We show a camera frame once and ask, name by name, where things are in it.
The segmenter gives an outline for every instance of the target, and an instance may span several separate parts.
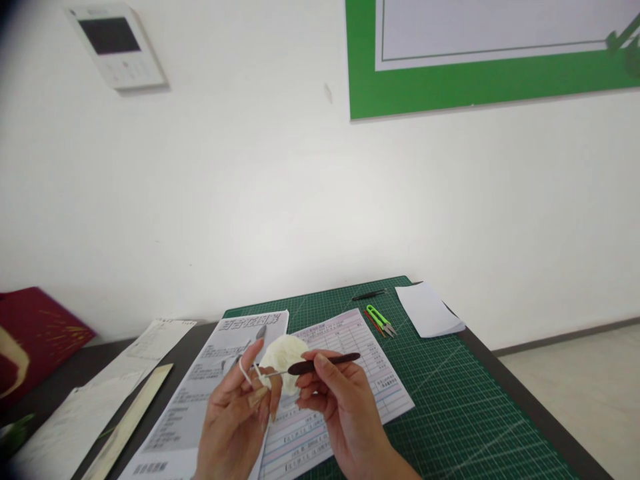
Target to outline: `fingernail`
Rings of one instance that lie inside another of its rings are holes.
[[[260,403],[260,400],[262,400],[262,398],[267,394],[268,391],[268,388],[262,387],[251,393],[249,395],[249,406],[251,408],[256,408],[256,406],[258,406],[258,404]]]
[[[322,353],[318,353],[315,356],[315,359],[318,360],[318,365],[320,365],[320,368],[325,368],[329,364],[329,359],[326,358]]]

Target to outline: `white paper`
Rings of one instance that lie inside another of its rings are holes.
[[[158,319],[145,332],[102,369],[88,385],[98,385],[131,372],[142,372],[136,388],[160,363],[160,360],[196,324],[194,321]]]
[[[72,390],[12,458],[20,477],[69,480],[137,384],[141,372]]]
[[[410,287],[396,287],[395,291],[422,338],[439,337],[465,329],[464,322],[449,311],[427,282]]]
[[[637,0],[377,0],[375,70],[604,50]]]
[[[415,405],[358,309],[294,333],[309,349],[360,352],[356,361],[365,369],[382,423]],[[299,410],[295,397],[284,397],[276,421],[267,433],[260,478],[294,479],[333,456],[321,413]]]
[[[258,362],[266,347],[287,332],[288,324],[286,310],[220,320],[120,479],[190,479],[195,473],[198,443],[211,392],[235,358],[256,340],[262,326],[266,325],[265,348],[258,355]],[[257,474],[255,468],[250,478],[257,478]]]

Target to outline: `green bulletin board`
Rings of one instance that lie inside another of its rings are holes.
[[[378,16],[382,12],[382,21],[389,21],[392,1],[346,0],[352,119],[640,86],[638,0],[617,0],[627,10],[637,4],[637,16],[630,16],[618,33],[575,42],[601,44],[594,47],[598,50],[376,71],[377,12]],[[432,4],[438,1],[448,0],[430,0]],[[495,4],[500,0],[487,1]],[[594,0],[584,1],[588,7]],[[441,21],[456,23],[452,18]],[[383,36],[383,49],[386,41]],[[458,58],[468,57],[460,54]]]

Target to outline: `hand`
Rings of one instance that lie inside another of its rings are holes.
[[[251,345],[240,358],[245,371],[251,368],[265,341]],[[260,368],[274,373],[273,368]],[[275,419],[282,392],[282,379],[271,377],[271,391],[263,387],[257,373],[251,371],[247,382],[239,365],[234,366],[216,387],[207,405],[198,447],[195,480],[248,478],[271,418]]]
[[[342,472],[350,479],[419,478],[391,446],[367,374],[353,362],[334,365],[327,357],[340,353],[314,350],[314,373],[300,375],[298,407],[321,412]]]

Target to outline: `floor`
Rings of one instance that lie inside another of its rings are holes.
[[[614,479],[640,479],[640,325],[500,360]]]

